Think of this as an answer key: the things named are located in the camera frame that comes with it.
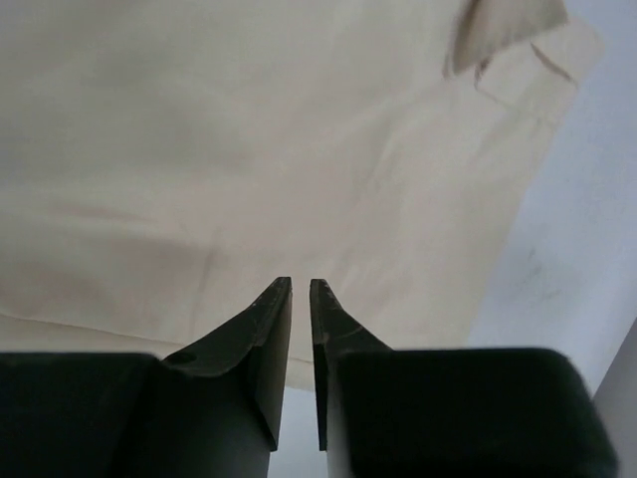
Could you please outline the beige cargo trousers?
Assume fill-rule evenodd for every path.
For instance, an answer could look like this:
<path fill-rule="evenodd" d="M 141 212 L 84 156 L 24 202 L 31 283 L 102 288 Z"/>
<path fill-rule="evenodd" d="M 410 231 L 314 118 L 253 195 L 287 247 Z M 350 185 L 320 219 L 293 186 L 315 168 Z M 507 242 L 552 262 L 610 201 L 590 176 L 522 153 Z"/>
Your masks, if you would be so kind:
<path fill-rule="evenodd" d="M 464 346 L 603 44 L 560 1 L 5 1 L 1 347 L 165 356 L 273 279 Z"/>

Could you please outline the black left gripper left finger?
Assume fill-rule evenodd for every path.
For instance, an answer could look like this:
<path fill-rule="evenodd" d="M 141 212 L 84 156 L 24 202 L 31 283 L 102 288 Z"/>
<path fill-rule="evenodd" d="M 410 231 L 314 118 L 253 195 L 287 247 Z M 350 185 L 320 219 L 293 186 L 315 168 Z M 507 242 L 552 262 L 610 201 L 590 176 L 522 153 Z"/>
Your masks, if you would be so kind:
<path fill-rule="evenodd" d="M 5 477 L 264 477 L 279 442 L 292 282 L 166 358 L 5 353 Z"/>

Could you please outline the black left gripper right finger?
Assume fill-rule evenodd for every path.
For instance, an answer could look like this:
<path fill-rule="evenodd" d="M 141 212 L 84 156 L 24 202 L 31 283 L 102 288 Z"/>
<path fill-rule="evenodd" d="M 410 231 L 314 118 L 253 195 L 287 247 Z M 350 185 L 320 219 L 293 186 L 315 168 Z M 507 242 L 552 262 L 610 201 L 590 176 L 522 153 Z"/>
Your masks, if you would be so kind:
<path fill-rule="evenodd" d="M 319 447 L 332 477 L 614 477 L 586 386 L 548 349 L 398 351 L 310 284 Z"/>

